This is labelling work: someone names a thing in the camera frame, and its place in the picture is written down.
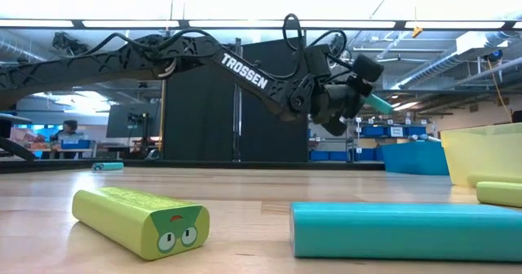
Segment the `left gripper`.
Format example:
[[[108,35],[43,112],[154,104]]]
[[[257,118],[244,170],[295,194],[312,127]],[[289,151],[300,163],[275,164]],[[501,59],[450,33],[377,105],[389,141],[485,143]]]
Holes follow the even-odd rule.
[[[333,136],[342,135],[347,125],[341,118],[354,118],[372,90],[373,87],[359,77],[352,79],[352,87],[326,85],[315,89],[310,108],[312,122],[321,125]]]

